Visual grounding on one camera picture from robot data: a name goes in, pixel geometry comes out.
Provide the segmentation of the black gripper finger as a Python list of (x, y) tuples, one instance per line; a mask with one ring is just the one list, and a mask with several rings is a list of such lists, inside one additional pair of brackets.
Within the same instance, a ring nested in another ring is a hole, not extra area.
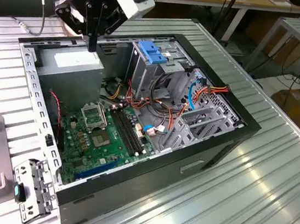
[(97, 28), (95, 29), (95, 35), (93, 36), (91, 52), (96, 52), (99, 37), (112, 34), (126, 20), (127, 17), (122, 9), (116, 7), (115, 9), (110, 10), (108, 5), (103, 4)]
[(91, 51), (94, 32), (88, 29), (87, 20), (71, 4), (71, 0), (54, 2), (55, 14), (75, 33), (82, 35), (87, 50)]

